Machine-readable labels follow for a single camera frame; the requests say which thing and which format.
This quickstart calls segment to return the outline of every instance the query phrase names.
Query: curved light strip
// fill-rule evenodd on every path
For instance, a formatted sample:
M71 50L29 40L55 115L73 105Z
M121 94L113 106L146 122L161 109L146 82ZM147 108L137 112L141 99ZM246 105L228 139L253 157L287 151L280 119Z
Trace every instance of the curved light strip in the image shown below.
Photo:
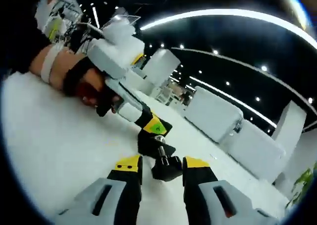
M231 100L237 102L238 104L242 105L243 107L246 107L248 110L252 111L252 112L255 113L257 116L259 116L260 118L262 118L263 120L265 120L266 122L268 122L268 123L269 123L270 125L272 125L274 128L277 127L277 125L276 125L272 120L268 119L268 118L265 117L263 114L261 114L260 112L256 111L254 108L250 107L249 105L245 104L244 102L242 102L242 101L236 99L235 97L233 97L233 96L231 96L231 95L229 95L229 94L223 92L223 91L220 90L220 89L217 89L216 87L214 87L214 86L212 86L212 85L210 85L210 84L207 84L207 83L204 82L204 81L201 81L201 80L199 80L199 79L196 79L195 77L190 76L189 78L191 78L192 80L197 81L198 83L201 83L202 85L205 85L205 86L207 86L207 87L209 87L209 88L215 90L216 92L218 92L218 93L220 93L220 94L222 94L222 95L228 97L229 99L231 99Z
M317 50L317 42L308 33L306 33L301 28L295 26L294 24L287 22L283 19L280 19L278 17L266 14L266 13L245 10L245 9L205 9L205 10L190 11L187 13L181 13L181 14L177 14L174 16L157 20L153 23L150 23L146 26L141 27L141 30L144 31L144 30L153 28L155 26L168 23L177 19L191 18L191 17L197 17L197 16L209 16L209 15L241 16L241 17L255 18L255 19L263 20L269 23L273 23L295 33L296 35L303 38L306 42L308 42Z
M177 80L177 79L175 79L175 78L173 78L173 77L169 77L170 79L172 79L172 80L175 80L176 82L179 82L179 80Z
M196 50L196 49L181 49L181 48L172 48L172 49L175 49L175 50L180 50L180 51L190 51L190 52L196 52L196 53L203 53L203 54L207 54L207 55L211 55L211 56L215 56L215 57L218 57L218 58L222 58L222 59L225 59L225 60L229 60L229 61L232 61L234 63L237 63L237 64L240 64L240 65L243 65L243 66L246 66L247 68L250 68L254 71L257 71L258 73L261 73L262 75L274 80L275 82L279 83L280 85L284 86L286 89L288 89L289 91L291 91L292 93L294 93L298 98L300 98L314 113L315 115L317 116L317 111L316 109L308 102L307 99L305 99L300 93L298 93L295 89L293 89L292 87L290 87L288 84L286 84L285 82L281 81L280 79L276 78L275 76L273 75L270 75L268 74L267 72L263 71L263 70L260 70L258 68L256 68L255 66L252 66L250 64L247 64L247 63L244 63L242 61L239 61L239 60L236 60L236 59L233 59L233 58L230 58L230 57L227 57L227 56L222 56L222 55L218 55L218 54L214 54L214 53L209 53L209 52L205 52L205 51L201 51L201 50Z
M190 85L186 85L186 87L188 88L188 89L191 89L192 91L196 91L193 87L191 87Z

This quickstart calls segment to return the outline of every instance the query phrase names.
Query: white counter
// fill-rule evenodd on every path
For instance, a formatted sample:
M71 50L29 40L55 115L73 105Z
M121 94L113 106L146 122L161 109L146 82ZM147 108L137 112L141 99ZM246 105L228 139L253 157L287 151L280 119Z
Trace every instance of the white counter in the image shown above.
M116 161L137 153L139 128L108 113L100 118L78 99L66 98L39 78L18 73L4 84L3 129L9 157L35 205L49 218L99 177L107 177ZM287 198L258 181L172 108L142 93L158 116L173 125L166 137L180 158L209 162L218 179L226 179L261 208L281 218ZM188 224L182 178L154 180L144 157L139 225Z

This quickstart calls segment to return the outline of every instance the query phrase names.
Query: white wall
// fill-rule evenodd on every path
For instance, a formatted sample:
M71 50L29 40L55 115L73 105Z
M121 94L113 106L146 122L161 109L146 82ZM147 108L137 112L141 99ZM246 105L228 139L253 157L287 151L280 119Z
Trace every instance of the white wall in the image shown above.
M303 133L284 170L291 182L317 161L317 129Z
M160 87L178 67L180 60L168 49L158 49L144 66L146 80Z

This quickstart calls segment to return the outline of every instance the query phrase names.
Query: human hand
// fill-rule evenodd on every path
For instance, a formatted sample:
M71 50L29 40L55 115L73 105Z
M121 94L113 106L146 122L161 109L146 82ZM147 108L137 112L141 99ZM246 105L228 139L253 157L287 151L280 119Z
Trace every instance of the human hand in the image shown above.
M38 76L41 75L42 65L50 50L51 46L43 49L39 55L33 60L30 71ZM50 85L62 91L63 81L66 77L67 72L72 69L81 59L86 57L84 54L74 54L68 48L64 48L56 56L51 73L50 73ZM98 106L97 98L98 92L100 92L105 84L104 77L94 68L89 69L86 74L80 80L78 86L76 87L76 96L88 106L96 107ZM119 100L119 96L112 98L112 101L115 103Z

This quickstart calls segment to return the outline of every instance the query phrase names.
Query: yellow label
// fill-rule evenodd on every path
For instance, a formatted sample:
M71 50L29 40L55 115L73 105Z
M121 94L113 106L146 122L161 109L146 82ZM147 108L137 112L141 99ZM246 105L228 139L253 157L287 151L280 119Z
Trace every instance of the yellow label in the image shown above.
M134 65L135 63L137 63L137 61L143 57L143 53L138 54L138 56L133 60L133 62L131 63L131 65Z
M201 159L195 159L192 157L185 157L187 161L187 168L200 168L200 167L210 167L207 162Z
M115 170L138 172L140 155L124 158L115 164Z
M158 135L163 135L167 132L160 119L154 113L152 113L151 121L143 129L149 133Z

